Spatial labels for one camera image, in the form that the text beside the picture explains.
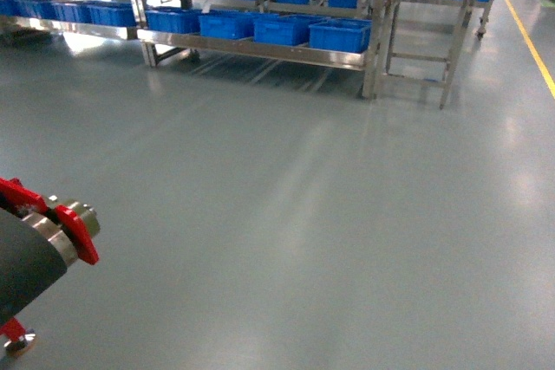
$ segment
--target black rubber roller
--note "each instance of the black rubber roller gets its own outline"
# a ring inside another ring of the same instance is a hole
[[[0,327],[67,270],[66,261],[47,238],[0,209]]]

